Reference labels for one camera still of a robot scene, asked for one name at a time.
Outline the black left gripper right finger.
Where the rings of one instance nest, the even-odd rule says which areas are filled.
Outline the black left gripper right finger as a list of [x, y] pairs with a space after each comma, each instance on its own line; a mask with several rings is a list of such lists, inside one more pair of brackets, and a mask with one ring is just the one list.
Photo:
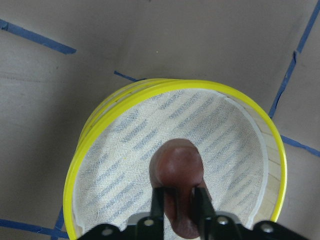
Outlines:
[[216, 217], [215, 210], [205, 188], [196, 187], [194, 189], [194, 216], [196, 220], [208, 220]]

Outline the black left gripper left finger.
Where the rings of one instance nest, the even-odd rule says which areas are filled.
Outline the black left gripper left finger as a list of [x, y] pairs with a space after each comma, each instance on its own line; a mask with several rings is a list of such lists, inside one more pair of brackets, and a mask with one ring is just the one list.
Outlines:
[[152, 190], [150, 216], [153, 218], [164, 218], [165, 188], [157, 187]]

